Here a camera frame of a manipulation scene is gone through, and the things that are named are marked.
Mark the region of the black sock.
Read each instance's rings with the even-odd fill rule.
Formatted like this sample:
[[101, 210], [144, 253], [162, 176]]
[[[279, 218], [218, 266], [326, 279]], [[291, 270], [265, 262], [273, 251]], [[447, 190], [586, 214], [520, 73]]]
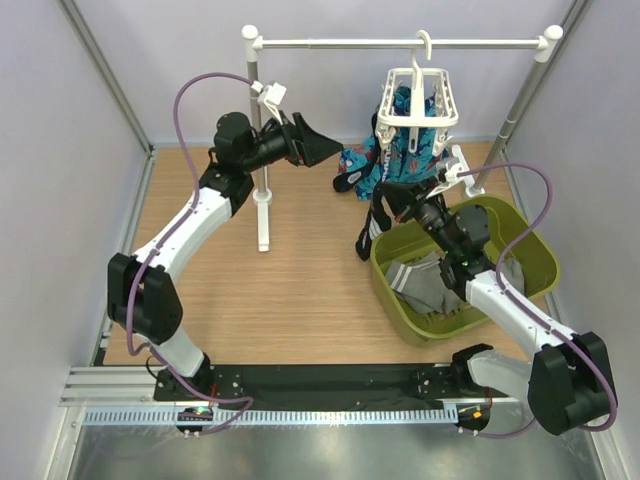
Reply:
[[372, 192], [364, 227], [355, 243], [355, 251], [361, 261], [370, 258], [373, 241], [391, 227], [392, 220], [385, 210], [381, 184], [378, 183]]
[[352, 190], [357, 183], [367, 178], [380, 159], [381, 147], [376, 135], [377, 114], [371, 117], [372, 134], [356, 147], [344, 148], [340, 155], [338, 174], [332, 186], [338, 193]]

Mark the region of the grey striped sock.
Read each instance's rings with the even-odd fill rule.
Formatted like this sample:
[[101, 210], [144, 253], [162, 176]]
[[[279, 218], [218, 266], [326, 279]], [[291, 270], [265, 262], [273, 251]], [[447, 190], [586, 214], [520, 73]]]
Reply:
[[525, 277], [521, 264], [515, 258], [507, 258], [502, 264], [502, 274], [519, 293], [525, 293]]
[[440, 260], [437, 252], [412, 263], [393, 260], [385, 274], [394, 294], [418, 314], [448, 315], [462, 303], [458, 295], [444, 284]]

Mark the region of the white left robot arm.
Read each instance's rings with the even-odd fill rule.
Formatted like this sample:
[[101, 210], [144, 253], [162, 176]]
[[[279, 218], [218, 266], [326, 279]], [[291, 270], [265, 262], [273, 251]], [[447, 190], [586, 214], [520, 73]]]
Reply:
[[176, 282], [203, 243], [230, 220], [252, 193], [252, 172], [285, 159], [313, 167], [343, 146], [313, 130], [300, 113], [269, 120], [261, 129], [231, 112], [216, 124], [214, 159], [196, 179], [187, 204], [135, 253], [115, 254], [107, 267], [107, 315], [137, 335], [177, 375], [176, 386], [190, 400], [208, 395], [210, 360], [181, 325], [183, 308]]

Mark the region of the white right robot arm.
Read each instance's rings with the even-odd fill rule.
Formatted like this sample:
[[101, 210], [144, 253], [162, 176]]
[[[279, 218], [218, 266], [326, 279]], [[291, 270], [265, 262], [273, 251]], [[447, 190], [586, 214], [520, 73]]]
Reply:
[[529, 357], [523, 363], [489, 350], [475, 353], [450, 372], [457, 393], [472, 396], [487, 386], [508, 394], [527, 403], [553, 435], [614, 424], [618, 400], [604, 341], [592, 332], [576, 334], [513, 288], [502, 274], [504, 261], [491, 261], [484, 251], [494, 219], [483, 204], [451, 210], [431, 180], [382, 182], [372, 202], [385, 223], [414, 220], [444, 253], [444, 286], [500, 325]]

